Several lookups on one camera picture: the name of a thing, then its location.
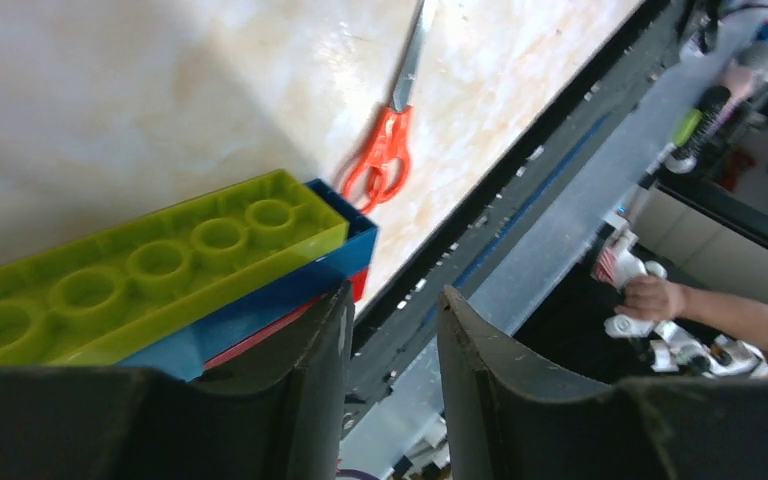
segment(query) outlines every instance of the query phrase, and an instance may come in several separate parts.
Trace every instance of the human arm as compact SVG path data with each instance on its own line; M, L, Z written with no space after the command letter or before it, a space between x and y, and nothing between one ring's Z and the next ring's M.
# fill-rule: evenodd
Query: human arm
M626 301L617 313L655 322L676 317L698 322L754 345L768 363L768 305L755 300L642 276L626 286Z

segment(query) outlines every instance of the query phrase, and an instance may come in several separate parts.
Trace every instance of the human hand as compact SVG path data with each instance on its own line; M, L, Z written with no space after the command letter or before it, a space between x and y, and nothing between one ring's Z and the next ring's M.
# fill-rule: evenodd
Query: human hand
M662 322L680 316L687 304L684 287L643 275L625 286L625 302L615 310L636 320Z

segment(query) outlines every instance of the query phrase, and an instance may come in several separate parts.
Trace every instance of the marble tabletop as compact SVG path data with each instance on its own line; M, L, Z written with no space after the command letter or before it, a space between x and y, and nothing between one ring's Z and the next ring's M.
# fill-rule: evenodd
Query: marble tabletop
M640 0L441 0L378 291ZM0 264L285 168L335 182L414 0L0 1Z

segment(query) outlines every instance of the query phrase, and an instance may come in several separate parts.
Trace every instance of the scissors handle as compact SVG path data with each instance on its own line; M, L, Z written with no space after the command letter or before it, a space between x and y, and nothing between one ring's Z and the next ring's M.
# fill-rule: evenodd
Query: scissors handle
M402 112L389 106L381 109L375 128L361 151L360 162L346 179L343 196L349 198L355 182L364 173L368 174L366 195L369 201L360 209L363 214L393 198L405 185L411 167L407 146L411 112L410 106ZM394 171L392 180L390 171Z

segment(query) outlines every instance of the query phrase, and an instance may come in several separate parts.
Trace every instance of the scissors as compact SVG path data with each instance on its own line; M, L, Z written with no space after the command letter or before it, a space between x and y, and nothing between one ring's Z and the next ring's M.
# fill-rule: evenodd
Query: scissors
M355 182L366 177L366 196L369 202L360 209L367 214L377 205L389 201L404 187L411 168L408 152L408 129L413 108L408 105L411 88L416 80L419 52L431 28L438 0L420 0L414 18L413 32L396 77L390 103L381 108L375 128L360 153L360 161L346 179L343 197L349 198ZM390 171L394 171L391 180Z

